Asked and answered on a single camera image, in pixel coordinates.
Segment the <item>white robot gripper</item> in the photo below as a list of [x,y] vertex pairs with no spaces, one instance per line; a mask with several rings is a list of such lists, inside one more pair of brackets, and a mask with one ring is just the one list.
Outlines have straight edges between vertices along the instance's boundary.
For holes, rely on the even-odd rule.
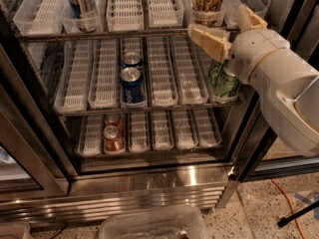
[[229,71],[247,85],[263,59],[279,49],[289,49],[290,44],[277,32],[266,29],[267,23],[244,4],[237,10],[237,24],[241,34],[232,46],[230,33],[219,28],[189,24],[187,34],[214,61],[223,62],[229,55]]

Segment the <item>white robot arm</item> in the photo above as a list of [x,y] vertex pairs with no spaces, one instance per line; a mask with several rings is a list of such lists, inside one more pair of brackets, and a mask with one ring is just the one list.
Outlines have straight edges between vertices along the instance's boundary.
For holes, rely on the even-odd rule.
[[290,43],[249,7],[237,13],[240,33],[230,42],[221,31],[192,23],[191,40],[226,71],[254,88],[261,112],[294,151],[319,153],[319,72],[290,49]]

